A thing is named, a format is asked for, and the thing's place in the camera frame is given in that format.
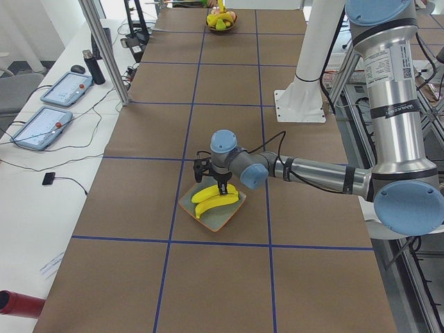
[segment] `banana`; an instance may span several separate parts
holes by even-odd
[[[220,10],[221,12],[225,12],[225,11],[226,11],[225,6],[223,5],[223,0],[218,0],[218,1],[217,1],[217,4],[218,4],[218,6],[219,6],[219,10]]]
[[[228,192],[228,194],[238,194],[236,187],[234,187],[231,184],[228,184],[227,192]],[[191,197],[191,202],[192,203],[201,203],[201,202],[211,198],[212,196],[218,196],[218,195],[219,195],[219,188],[217,187],[217,185],[213,185],[213,186],[207,187],[205,189],[202,189],[199,192],[197,192],[196,194],[194,194]]]
[[[200,219],[200,216],[206,211],[224,205],[230,205],[232,203],[236,203],[239,200],[238,194],[226,194],[224,196],[217,195],[213,196],[196,206],[196,218]]]
[[[216,15],[216,17],[217,17],[218,19],[222,19],[222,20],[230,21],[231,24],[234,23],[233,17],[232,17],[230,14],[228,14],[227,12],[222,12],[221,14]]]

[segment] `tablet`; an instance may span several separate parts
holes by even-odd
[[[91,85],[92,76],[69,71],[54,83],[40,100],[67,108],[77,102]]]
[[[16,145],[43,151],[52,144],[72,120],[72,112],[49,106],[40,108],[10,141]]]

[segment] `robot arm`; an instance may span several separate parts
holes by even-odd
[[[237,145],[235,134],[229,130],[218,130],[213,134],[211,150],[208,169],[210,176],[218,182],[227,177],[223,175],[229,175],[229,179],[233,173],[242,184],[256,189],[265,183],[267,177],[274,177],[287,182],[305,183],[334,193],[356,194],[364,199],[368,198],[370,170],[280,156],[269,151],[253,155]]]
[[[212,137],[212,156],[205,168],[225,187],[233,173],[252,189],[270,176],[356,194],[374,202],[387,228],[405,235],[430,233],[443,224],[444,197],[438,190],[436,165],[426,158],[422,140],[410,51],[410,39],[418,30],[414,3],[347,0],[345,10],[353,45],[366,68],[377,164],[363,170],[270,152],[251,155],[237,145],[232,132],[220,130]],[[196,175],[202,170],[195,168]]]

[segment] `fruit bowl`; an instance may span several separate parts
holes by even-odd
[[[209,23],[209,21],[211,21],[209,17],[212,17],[213,19],[212,25],[210,25]],[[213,14],[212,12],[210,15],[207,16],[207,19],[205,20],[205,26],[212,32],[224,33],[233,29],[236,26],[236,22],[237,15],[232,10],[227,10],[224,13],[214,12]]]

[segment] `red cylinder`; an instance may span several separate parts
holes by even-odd
[[[3,290],[0,291],[0,314],[39,318],[44,302],[41,298]]]

